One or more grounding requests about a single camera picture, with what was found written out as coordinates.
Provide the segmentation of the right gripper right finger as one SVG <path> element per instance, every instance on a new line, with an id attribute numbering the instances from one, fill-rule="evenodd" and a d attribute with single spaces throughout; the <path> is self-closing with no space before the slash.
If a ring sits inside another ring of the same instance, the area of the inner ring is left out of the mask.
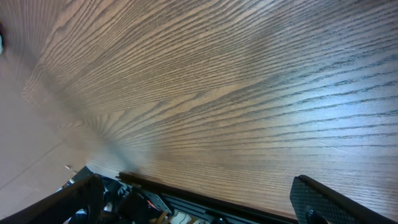
<path id="1" fill-rule="evenodd" d="M 397 224 L 306 175 L 294 178 L 290 201 L 299 223 Z"/>

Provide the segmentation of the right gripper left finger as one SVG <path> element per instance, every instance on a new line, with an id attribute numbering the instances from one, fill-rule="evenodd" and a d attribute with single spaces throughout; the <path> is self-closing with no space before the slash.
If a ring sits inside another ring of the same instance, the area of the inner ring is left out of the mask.
<path id="1" fill-rule="evenodd" d="M 93 174 L 1 220 L 1 224 L 62 224 L 85 209 L 87 223 L 96 223 L 103 210 L 104 185 Z"/>

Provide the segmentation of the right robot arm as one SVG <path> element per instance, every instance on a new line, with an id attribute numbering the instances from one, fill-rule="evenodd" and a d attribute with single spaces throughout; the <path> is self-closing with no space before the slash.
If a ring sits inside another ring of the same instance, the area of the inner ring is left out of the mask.
<path id="1" fill-rule="evenodd" d="M 295 218 L 263 212 L 120 173 L 115 179 L 82 168 L 54 194 L 1 223 L 392 223 L 306 175 L 294 178 Z"/>

